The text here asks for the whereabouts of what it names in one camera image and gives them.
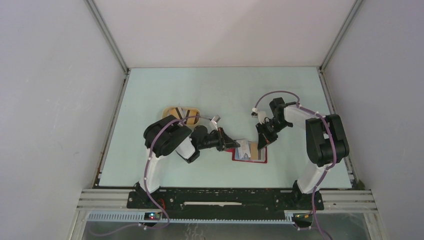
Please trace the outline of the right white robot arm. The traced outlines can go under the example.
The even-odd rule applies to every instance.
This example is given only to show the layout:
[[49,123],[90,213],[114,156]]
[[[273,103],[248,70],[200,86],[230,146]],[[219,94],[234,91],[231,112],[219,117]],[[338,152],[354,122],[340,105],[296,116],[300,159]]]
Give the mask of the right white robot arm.
[[274,143],[284,128],[297,126],[305,131],[309,162],[304,173],[294,182],[290,196],[295,208],[304,209],[311,202],[310,195],[319,191],[328,171],[349,155],[350,147],[341,117],[337,114],[321,115],[298,102],[285,102],[281,97],[274,98],[269,107],[272,118],[257,107],[252,108],[252,116],[258,118],[255,127],[259,150]]

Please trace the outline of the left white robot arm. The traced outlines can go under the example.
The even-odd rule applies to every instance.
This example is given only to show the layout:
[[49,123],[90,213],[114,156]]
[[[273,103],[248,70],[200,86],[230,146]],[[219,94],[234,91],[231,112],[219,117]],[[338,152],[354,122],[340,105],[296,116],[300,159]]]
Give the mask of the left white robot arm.
[[241,145],[230,138],[222,127],[217,126],[220,117],[217,115],[209,121],[214,128],[209,131],[204,125],[193,129],[186,125],[190,117],[179,119],[168,115],[149,125],[143,133],[147,153],[147,161],[142,180],[139,184],[143,191],[138,201],[145,208],[153,208],[158,202],[155,192],[161,186],[165,174],[164,158],[176,152],[188,164],[194,162],[201,150],[215,148],[219,152],[239,148]]

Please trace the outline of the red card holder wallet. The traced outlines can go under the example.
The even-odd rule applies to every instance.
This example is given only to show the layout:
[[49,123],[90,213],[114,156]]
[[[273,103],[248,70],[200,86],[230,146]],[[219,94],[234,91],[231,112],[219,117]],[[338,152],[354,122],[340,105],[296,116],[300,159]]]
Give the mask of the red card holder wallet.
[[239,140],[241,147],[227,149],[225,152],[231,153],[231,160],[234,162],[266,164],[268,162],[267,147],[258,149],[258,143],[247,140]]

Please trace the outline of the gold black card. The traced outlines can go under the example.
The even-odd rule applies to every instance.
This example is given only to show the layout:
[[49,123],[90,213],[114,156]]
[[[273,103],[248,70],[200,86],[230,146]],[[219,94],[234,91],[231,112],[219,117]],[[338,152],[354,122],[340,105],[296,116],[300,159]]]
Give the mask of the gold black card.
[[249,143],[249,149],[250,149],[250,160],[251,161],[258,161],[259,160],[258,143],[257,142],[250,142]]

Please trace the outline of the white numbered card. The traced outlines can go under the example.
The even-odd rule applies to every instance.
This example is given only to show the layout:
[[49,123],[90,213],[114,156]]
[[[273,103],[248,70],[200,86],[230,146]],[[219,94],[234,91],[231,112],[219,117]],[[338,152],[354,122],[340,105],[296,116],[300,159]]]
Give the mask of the white numbered card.
[[250,144],[247,139],[238,139],[236,142],[239,144],[239,147],[235,151],[235,159],[247,161],[251,157],[250,153]]

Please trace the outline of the beige oval tray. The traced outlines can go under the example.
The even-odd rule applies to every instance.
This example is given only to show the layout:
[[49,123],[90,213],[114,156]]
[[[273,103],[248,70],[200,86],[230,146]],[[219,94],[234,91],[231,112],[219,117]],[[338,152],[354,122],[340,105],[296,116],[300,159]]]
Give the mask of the beige oval tray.
[[200,115],[200,110],[194,107],[182,107],[182,106],[169,106],[166,107],[162,112],[162,118],[167,116],[174,116],[177,119],[186,119],[184,122],[189,127],[194,127],[199,124],[199,118],[194,116]]

